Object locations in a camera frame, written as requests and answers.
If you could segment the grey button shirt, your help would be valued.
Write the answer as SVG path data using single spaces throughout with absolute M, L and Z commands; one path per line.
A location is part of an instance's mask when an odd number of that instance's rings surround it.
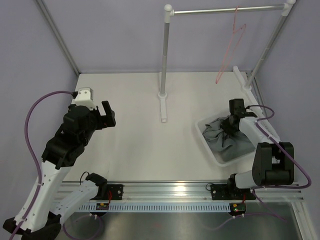
M 227 117 L 219 117 L 205 125 L 202 135 L 213 153 L 218 153 L 223 163 L 250 154 L 255 146 L 242 132 L 228 135 L 221 129 L 221 123 Z

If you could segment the pink wire hanger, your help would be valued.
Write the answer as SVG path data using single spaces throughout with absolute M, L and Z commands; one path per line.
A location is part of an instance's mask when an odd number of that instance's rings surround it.
M 231 61 L 233 60 L 235 52 L 236 52 L 236 50 L 242 40 L 242 38 L 245 34 L 245 31 L 246 31 L 246 28 L 247 28 L 246 23 L 237 27 L 237 14 L 238 14 L 239 10 L 240 10 L 240 6 L 238 5 L 234 11 L 231 37 L 230 37 L 229 43 L 227 45 L 225 54 L 223 56 L 223 59 L 222 59 L 221 65 L 220 65 L 220 69 L 219 69 L 218 74 L 215 78 L 216 84 L 218 84 L 220 82 L 223 74 L 225 73 L 225 71 L 227 70 Z

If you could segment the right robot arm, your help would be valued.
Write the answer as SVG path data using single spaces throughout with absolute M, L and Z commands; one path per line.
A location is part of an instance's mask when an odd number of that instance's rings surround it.
M 258 116 L 248 111 L 241 98 L 229 101 L 229 112 L 221 124 L 230 137 L 245 135 L 255 148 L 252 170 L 234 173 L 227 180 L 226 193 L 230 198 L 239 198 L 244 191 L 259 187 L 284 187 L 294 181 L 295 170 L 291 158 L 294 147 L 289 142 L 281 142 L 265 127 L 259 126 Z

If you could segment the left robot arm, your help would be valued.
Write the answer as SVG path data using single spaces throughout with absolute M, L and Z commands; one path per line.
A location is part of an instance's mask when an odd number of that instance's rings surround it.
M 23 240 L 54 240 L 66 220 L 91 199 L 101 200 L 108 192 L 108 181 L 97 173 L 89 174 L 76 190 L 57 205 L 55 195 L 77 158 L 84 152 L 96 130 L 114 127 L 115 112 L 102 101 L 105 115 L 97 108 L 71 104 L 63 123 L 42 154 L 41 173 L 20 212 L 6 219 L 3 229 Z

